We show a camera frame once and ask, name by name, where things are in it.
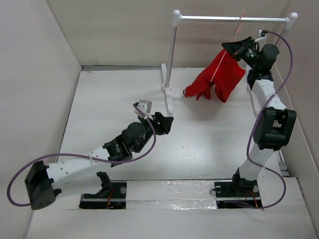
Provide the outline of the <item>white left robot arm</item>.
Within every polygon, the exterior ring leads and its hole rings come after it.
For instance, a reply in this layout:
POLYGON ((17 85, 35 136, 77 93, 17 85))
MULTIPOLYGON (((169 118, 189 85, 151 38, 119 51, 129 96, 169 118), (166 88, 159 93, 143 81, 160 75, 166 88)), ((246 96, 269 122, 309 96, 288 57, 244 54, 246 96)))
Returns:
POLYGON ((139 117, 120 135, 106 142, 88 155, 73 155, 70 160, 45 164, 42 159, 32 164, 24 182, 32 210, 40 210, 56 199, 75 194, 93 194, 107 197, 113 190, 112 182, 102 168, 142 159, 150 153, 140 153, 150 138, 169 134, 173 117, 156 112, 150 118, 139 117))

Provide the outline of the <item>red trousers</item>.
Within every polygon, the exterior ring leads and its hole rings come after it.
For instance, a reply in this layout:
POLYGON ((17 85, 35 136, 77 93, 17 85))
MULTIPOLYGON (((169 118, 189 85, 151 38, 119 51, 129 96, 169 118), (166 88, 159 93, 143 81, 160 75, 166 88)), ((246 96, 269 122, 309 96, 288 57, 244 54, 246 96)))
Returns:
POLYGON ((215 87, 215 94, 218 99, 225 103, 237 84, 245 75, 245 70, 239 67, 237 61, 227 52, 216 73, 213 82, 211 77, 224 53, 221 50, 214 60, 206 67, 194 80, 194 82, 183 90, 183 95, 187 98, 196 96, 198 100, 201 96, 211 99, 211 88, 215 87))

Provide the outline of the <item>pink wire hanger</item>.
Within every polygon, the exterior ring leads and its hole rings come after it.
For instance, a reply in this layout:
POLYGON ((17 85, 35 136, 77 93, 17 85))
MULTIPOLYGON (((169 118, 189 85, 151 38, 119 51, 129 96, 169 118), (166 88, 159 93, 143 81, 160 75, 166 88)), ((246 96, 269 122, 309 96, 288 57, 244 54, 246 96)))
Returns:
MULTIPOLYGON (((241 20, 241 18, 245 15, 245 12, 246 12, 246 10, 243 10, 243 12, 242 12, 242 14, 241 14, 239 20, 241 20)), ((233 37, 232 37, 232 39, 231 39, 231 42, 234 42, 234 41, 236 40, 237 35, 238 35, 239 32, 241 31, 242 27, 243 27, 243 23, 238 22, 237 25, 236 25, 236 28, 235 28, 233 37)), ((214 79, 216 73, 217 73, 218 70, 219 70, 219 67, 220 67, 220 65, 221 65, 221 63, 222 63, 222 61, 223 61, 223 59, 224 59, 224 57, 225 57, 225 54, 226 54, 226 50, 224 51, 224 53, 223 53, 223 55, 222 55, 222 57, 221 57, 221 59, 220 59, 218 65, 217 65, 217 67, 216 67, 216 69, 215 69, 215 72, 213 73, 213 75, 212 75, 212 77, 211 77, 211 80, 210 80, 211 83, 213 82, 213 79, 214 79)))

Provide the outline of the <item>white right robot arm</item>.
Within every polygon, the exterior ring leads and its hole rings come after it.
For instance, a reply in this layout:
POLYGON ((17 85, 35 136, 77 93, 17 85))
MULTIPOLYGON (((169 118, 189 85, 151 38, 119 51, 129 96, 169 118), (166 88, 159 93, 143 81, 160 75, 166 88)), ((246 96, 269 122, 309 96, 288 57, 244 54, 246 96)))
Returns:
POLYGON ((271 69, 280 53, 277 46, 266 44, 259 48, 258 42, 248 37, 224 42, 222 47, 233 59, 243 60, 250 67, 247 83, 261 106, 249 137, 246 161, 231 181, 215 183, 217 197, 244 197, 249 192, 258 192, 260 171, 276 151, 289 143, 297 113, 282 103, 275 90, 271 69))

